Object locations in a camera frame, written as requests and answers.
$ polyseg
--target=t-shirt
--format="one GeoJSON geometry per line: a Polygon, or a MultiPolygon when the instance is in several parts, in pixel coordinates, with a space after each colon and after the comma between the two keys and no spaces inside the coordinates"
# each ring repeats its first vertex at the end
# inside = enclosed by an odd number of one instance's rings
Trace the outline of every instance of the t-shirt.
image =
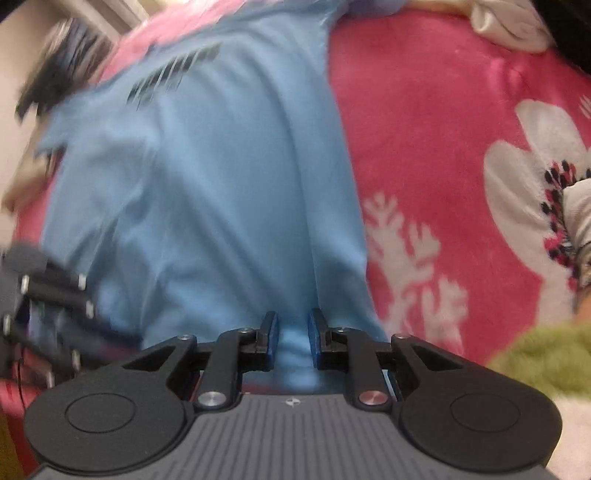
{"type": "MultiPolygon", "coordinates": [[[[87,275],[114,329],[144,347],[213,341],[275,310],[275,369],[256,381],[278,391],[330,384],[312,366],[315,307],[383,339],[326,77],[329,31],[347,8],[246,4],[53,111],[40,149],[66,152],[41,244],[87,275]]],[[[74,331],[62,318],[57,329],[74,331]]]]}

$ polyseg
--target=gray gripper base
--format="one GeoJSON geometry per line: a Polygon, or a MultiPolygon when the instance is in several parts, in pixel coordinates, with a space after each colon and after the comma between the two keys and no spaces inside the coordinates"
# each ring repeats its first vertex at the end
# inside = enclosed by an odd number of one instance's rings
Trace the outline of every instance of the gray gripper base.
{"type": "MultiPolygon", "coordinates": [[[[44,466],[33,478],[73,480],[76,476],[44,466]]],[[[102,478],[556,480],[541,466],[507,475],[453,469],[410,445],[386,414],[357,410],[342,395],[244,395],[233,410],[198,417],[167,456],[134,472],[102,478]]]]}

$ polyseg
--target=white coral-shaped pattern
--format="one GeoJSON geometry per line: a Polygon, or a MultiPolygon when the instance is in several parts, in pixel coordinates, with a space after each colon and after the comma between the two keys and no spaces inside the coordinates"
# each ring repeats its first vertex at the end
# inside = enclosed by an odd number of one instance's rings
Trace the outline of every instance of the white coral-shaped pattern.
{"type": "Polygon", "coordinates": [[[388,307],[385,328],[389,335],[397,332],[416,334],[408,322],[408,312],[421,299],[424,338],[432,343],[453,345],[461,353],[459,325],[468,315],[467,292],[458,283],[442,275],[438,282],[439,303],[430,282],[435,275],[433,261],[441,243],[431,229],[411,222],[404,232],[404,215],[397,211],[396,198],[377,193],[363,203],[368,221],[369,259],[377,263],[388,283],[392,302],[388,307]]]}

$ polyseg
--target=beige wall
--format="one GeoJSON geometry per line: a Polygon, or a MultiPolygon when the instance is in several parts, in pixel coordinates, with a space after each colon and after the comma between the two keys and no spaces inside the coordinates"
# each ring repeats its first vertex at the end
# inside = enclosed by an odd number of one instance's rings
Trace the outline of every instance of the beige wall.
{"type": "MultiPolygon", "coordinates": [[[[34,118],[20,125],[14,108],[27,73],[37,59],[43,38],[59,20],[47,0],[28,0],[0,23],[0,193],[17,166],[34,118]]],[[[10,242],[13,220],[0,213],[0,246],[10,242]]]]}

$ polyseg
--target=pink bedspread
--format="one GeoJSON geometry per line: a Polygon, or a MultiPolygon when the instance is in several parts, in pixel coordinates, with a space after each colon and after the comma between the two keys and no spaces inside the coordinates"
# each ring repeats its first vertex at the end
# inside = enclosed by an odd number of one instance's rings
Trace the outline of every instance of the pink bedspread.
{"type": "MultiPolygon", "coordinates": [[[[160,15],[103,76],[241,2],[160,15]]],[[[569,320],[576,273],[553,191],[591,166],[589,80],[552,51],[510,52],[464,19],[414,11],[343,20],[329,64],[386,331],[483,363],[528,327],[569,320]]],[[[17,238],[39,238],[50,189],[17,238]]]]}

